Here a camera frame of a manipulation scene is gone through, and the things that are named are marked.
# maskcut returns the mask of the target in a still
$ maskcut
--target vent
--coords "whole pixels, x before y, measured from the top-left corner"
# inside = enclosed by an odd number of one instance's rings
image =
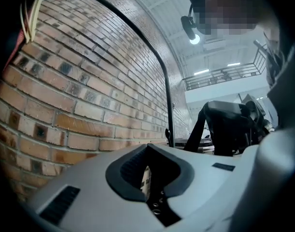
[[[40,217],[50,223],[58,225],[79,192],[80,189],[78,188],[72,186],[65,187],[40,213]]]

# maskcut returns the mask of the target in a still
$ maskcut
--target black pole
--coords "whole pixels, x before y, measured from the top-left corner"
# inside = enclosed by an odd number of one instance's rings
[[[174,125],[173,125],[173,110],[172,110],[172,100],[171,100],[171,92],[170,92],[170,83],[168,78],[168,72],[166,69],[166,66],[164,62],[162,61],[160,55],[158,52],[154,49],[154,47],[150,44],[150,42],[147,40],[147,38],[144,36],[144,34],[141,32],[141,30],[132,22],[130,21],[120,10],[118,10],[114,5],[112,5],[110,2],[106,0],[96,0],[108,9],[110,9],[112,12],[114,12],[116,15],[118,15],[126,24],[128,24],[129,27],[133,31],[136,32],[136,34],[144,41],[144,43],[150,48],[150,50],[154,53],[157,60],[159,61],[159,64],[162,68],[163,75],[165,77],[165,85],[166,85],[166,94],[167,94],[167,105],[168,105],[168,122],[169,122],[169,131],[171,132],[171,139],[170,139],[170,145],[172,147],[175,146],[175,139],[174,139]]]

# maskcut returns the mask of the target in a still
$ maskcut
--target balcony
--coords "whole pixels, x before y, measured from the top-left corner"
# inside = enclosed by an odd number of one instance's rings
[[[187,91],[245,77],[261,75],[265,69],[267,46],[266,44],[262,46],[257,41],[253,43],[258,49],[252,63],[221,68],[197,76],[184,78],[183,80],[185,81]]]

